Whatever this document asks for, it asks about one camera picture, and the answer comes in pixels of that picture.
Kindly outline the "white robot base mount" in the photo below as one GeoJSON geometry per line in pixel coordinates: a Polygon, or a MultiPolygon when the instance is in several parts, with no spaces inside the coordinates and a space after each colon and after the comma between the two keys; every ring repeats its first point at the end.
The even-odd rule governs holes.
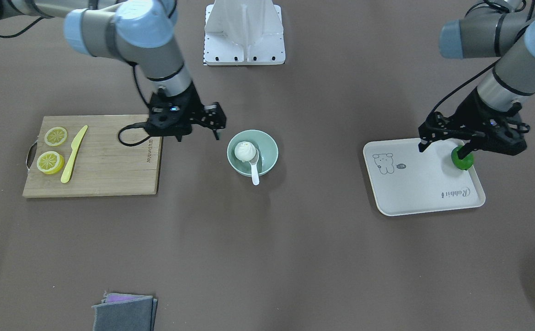
{"type": "Polygon", "coordinates": [[[216,0],[205,13],[204,65],[285,63],[282,10],[273,1],[216,0]]]}

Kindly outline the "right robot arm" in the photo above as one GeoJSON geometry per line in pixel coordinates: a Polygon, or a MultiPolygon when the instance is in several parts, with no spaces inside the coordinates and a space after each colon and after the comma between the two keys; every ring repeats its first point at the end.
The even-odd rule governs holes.
{"type": "Polygon", "coordinates": [[[75,51],[141,67],[154,86],[150,100],[144,100],[148,118],[125,130],[181,141],[199,125],[220,139],[226,116],[219,103],[200,101],[174,34],[175,0],[0,0],[0,20],[21,15],[37,22],[61,17],[64,37],[75,51]]]}

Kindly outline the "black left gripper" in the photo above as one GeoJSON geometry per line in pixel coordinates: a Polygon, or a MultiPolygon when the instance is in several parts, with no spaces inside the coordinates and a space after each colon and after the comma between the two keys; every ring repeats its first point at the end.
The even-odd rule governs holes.
{"type": "MultiPolygon", "coordinates": [[[[522,105],[519,101],[512,101],[505,106],[505,111],[498,111],[488,106],[479,96],[479,92],[474,89],[465,100],[457,107],[456,113],[451,116],[451,120],[457,126],[482,132],[485,136],[485,130],[491,119],[511,119],[518,120],[516,115],[519,113],[522,105]]],[[[420,133],[420,143],[417,145],[419,152],[423,153],[433,142],[448,140],[453,137],[452,133],[420,133]]],[[[473,138],[463,145],[456,148],[456,158],[464,160],[470,153],[481,149],[484,139],[473,138]]]]}

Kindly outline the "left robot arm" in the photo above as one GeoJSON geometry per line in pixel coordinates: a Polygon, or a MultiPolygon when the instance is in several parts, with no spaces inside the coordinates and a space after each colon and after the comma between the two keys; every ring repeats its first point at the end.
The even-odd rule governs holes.
{"type": "Polygon", "coordinates": [[[484,0],[465,17],[446,23],[438,47],[444,58],[493,58],[480,72],[483,80],[451,116],[435,108],[419,126],[419,151],[431,143],[457,138],[466,143],[454,157],[481,149],[505,155],[526,150],[530,126],[520,117],[535,94],[535,11],[523,12],[520,0],[484,0]]]}

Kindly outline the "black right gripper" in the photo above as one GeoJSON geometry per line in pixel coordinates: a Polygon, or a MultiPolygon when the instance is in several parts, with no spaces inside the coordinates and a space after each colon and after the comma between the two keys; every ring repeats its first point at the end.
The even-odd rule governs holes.
{"type": "Polygon", "coordinates": [[[210,128],[215,140],[220,140],[219,130],[225,129],[227,117],[218,102],[204,106],[195,84],[192,82],[183,92],[167,96],[166,90],[153,92],[150,100],[150,121],[155,126],[170,126],[181,119],[189,121],[198,112],[198,124],[210,128]]]}

